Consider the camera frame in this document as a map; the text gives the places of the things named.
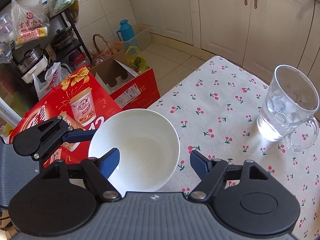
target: clear glass cup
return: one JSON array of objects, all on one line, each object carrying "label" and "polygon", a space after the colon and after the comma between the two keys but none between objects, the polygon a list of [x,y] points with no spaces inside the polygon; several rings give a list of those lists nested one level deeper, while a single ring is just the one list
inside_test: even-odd
[{"label": "clear glass cup", "polygon": [[[280,65],[275,69],[257,125],[267,140],[284,138],[289,149],[302,151],[311,147],[319,134],[318,121],[313,116],[318,108],[319,95],[307,76],[294,67]],[[313,127],[308,141],[292,136],[303,123]]]}]

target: white bowl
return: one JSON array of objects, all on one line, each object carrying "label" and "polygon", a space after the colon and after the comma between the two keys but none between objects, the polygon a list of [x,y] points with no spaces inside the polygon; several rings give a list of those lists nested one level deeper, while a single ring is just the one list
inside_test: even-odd
[{"label": "white bowl", "polygon": [[154,192],[178,165],[180,142],[173,125],[148,109],[130,109],[106,120],[93,136],[88,157],[102,157],[113,147],[120,151],[119,166],[109,182],[127,191]]}]

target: golden ribbon bow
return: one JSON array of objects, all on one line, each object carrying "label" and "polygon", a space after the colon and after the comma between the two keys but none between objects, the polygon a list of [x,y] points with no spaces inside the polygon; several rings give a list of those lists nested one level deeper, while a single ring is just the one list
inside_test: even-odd
[{"label": "golden ribbon bow", "polygon": [[83,83],[87,83],[89,81],[89,77],[87,76],[89,73],[89,70],[84,67],[80,69],[75,75],[70,75],[66,77],[63,81],[61,81],[62,89],[63,91],[66,91],[70,81],[71,81],[71,87],[73,87],[76,83],[78,83],[80,80],[84,79]]}]

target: blue thermos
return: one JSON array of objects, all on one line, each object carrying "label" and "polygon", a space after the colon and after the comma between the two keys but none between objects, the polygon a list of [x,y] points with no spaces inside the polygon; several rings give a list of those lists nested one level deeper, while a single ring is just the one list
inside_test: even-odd
[{"label": "blue thermos", "polygon": [[132,26],[128,23],[129,20],[122,20],[120,22],[120,30],[117,31],[117,35],[119,37],[119,40],[121,40],[119,33],[121,33],[122,40],[128,41],[134,37],[134,32],[132,29]]}]

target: table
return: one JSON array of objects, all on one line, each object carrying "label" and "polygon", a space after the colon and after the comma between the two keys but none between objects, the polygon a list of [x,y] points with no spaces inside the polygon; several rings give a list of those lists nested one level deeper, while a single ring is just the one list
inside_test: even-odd
[{"label": "table", "polygon": [[[148,109],[165,116],[180,139],[179,164],[161,191],[188,195],[200,182],[190,166],[192,150],[229,164],[252,159],[299,201],[301,212],[294,236],[314,239],[320,233],[320,138],[303,152],[289,150],[283,140],[269,142],[263,138],[256,117],[267,91],[268,85],[256,76],[215,56],[151,105]],[[301,129],[302,137],[307,137],[312,127],[306,123],[297,132]],[[228,181],[227,187],[236,184]]]}]

